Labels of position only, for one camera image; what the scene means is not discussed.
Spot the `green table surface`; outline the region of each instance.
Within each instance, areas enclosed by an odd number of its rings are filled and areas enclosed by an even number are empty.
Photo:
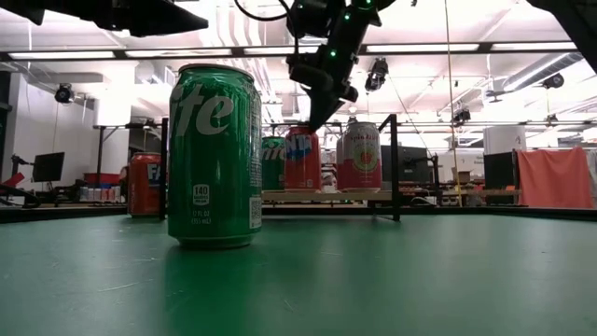
[[[597,226],[274,217],[246,248],[165,224],[0,225],[0,335],[597,335]]]

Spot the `computer monitor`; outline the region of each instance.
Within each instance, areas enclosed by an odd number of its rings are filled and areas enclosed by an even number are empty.
[[[427,149],[420,147],[398,146],[398,179],[402,182],[431,183],[431,167],[426,159]],[[382,146],[382,180],[392,181],[392,150],[390,146]]]
[[[62,180],[64,152],[37,155],[34,162],[34,182],[54,182]]]

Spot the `pink cloth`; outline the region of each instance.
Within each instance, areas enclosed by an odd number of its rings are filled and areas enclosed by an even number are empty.
[[[582,148],[517,151],[520,204],[531,207],[592,208],[589,166]]]

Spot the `red soda can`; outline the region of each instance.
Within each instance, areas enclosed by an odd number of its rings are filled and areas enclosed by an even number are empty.
[[[350,123],[342,144],[345,190],[379,191],[382,188],[382,147],[375,123]]]
[[[160,154],[136,153],[129,168],[129,214],[156,216],[160,212]]]
[[[291,127],[286,140],[285,190],[316,192],[321,189],[319,137],[307,126]]]
[[[336,173],[338,178],[336,179],[336,189],[339,191],[344,190],[344,146],[342,145],[344,135],[340,135],[340,139],[336,143]]]

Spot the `green soda can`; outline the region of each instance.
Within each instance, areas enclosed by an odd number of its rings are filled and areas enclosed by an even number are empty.
[[[284,191],[285,139],[280,136],[266,136],[261,148],[263,191]]]
[[[261,99],[248,73],[179,71],[170,99],[168,234],[181,245],[249,245],[261,228]]]

